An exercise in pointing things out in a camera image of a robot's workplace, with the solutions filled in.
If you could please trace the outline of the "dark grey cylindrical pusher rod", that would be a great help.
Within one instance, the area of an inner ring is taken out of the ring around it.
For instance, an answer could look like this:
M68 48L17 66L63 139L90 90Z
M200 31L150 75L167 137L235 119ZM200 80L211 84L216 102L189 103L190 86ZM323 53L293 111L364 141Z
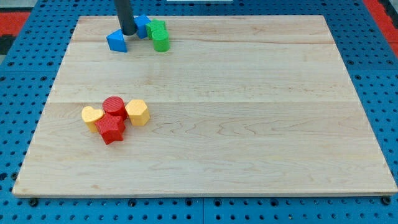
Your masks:
M134 35L137 32L130 0L114 0L120 28L124 35Z

